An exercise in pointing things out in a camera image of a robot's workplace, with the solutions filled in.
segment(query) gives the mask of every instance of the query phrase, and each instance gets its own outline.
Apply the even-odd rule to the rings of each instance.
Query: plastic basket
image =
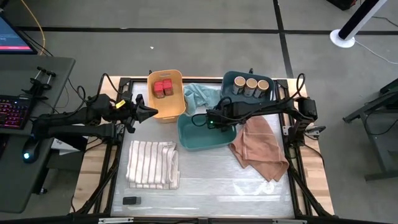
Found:
[[[255,98],[255,97],[246,97],[243,94],[240,95],[235,95],[232,93],[232,88],[234,85],[234,80],[236,77],[243,77],[246,80],[249,78],[253,78],[255,80],[260,81],[260,80],[265,80],[269,84],[269,88],[266,91],[265,96],[261,98]],[[268,102],[273,99],[274,96],[274,89],[275,89],[275,84],[274,81],[272,81],[271,78],[265,77],[262,75],[253,75],[250,73],[243,73],[243,72],[227,72],[225,73],[223,77],[223,83],[221,84],[221,97],[229,96],[231,97],[232,102],[246,102],[246,103],[262,103],[262,102]]]
[[[154,83],[171,78],[173,82],[173,95],[157,98],[154,93]],[[184,90],[182,74],[178,70],[164,70],[152,72],[148,76],[148,106],[159,112],[154,118],[161,123],[176,122],[178,116],[185,111]]]
[[[195,122],[202,124],[204,116],[197,116]],[[199,151],[227,146],[236,138],[236,128],[229,127],[226,131],[208,129],[206,125],[198,127],[192,123],[192,117],[182,114],[177,121],[178,136],[181,145],[188,151]]]

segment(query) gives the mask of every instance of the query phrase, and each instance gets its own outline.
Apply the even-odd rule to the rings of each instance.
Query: white striped towel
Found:
[[[175,143],[132,141],[126,178],[130,188],[177,189],[180,171]]]

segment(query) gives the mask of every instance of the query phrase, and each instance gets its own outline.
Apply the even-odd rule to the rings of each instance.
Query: pink towel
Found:
[[[246,121],[229,148],[243,168],[255,168],[267,181],[279,181],[289,168],[278,142],[262,116]]]

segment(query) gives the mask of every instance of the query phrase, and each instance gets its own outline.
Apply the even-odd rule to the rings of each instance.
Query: black desk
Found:
[[[21,89],[29,89],[31,87],[29,78],[36,76],[36,67],[40,66],[57,74],[57,77],[51,81],[52,89],[44,93],[49,98],[46,102],[55,107],[74,64],[75,60],[72,58],[0,55],[0,95],[19,95],[23,93]],[[48,105],[39,102],[32,116],[51,111]],[[23,212],[31,193],[41,188],[47,175],[46,165],[53,139],[42,142],[36,162],[26,164],[22,161],[22,148],[31,129],[31,122],[26,124],[24,130],[0,129],[1,134],[10,134],[7,146],[0,157],[0,212]]]

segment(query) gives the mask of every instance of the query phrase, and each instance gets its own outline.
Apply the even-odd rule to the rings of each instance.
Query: monitor screen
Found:
[[[0,54],[36,53],[36,50],[11,27],[10,23],[0,16]]]

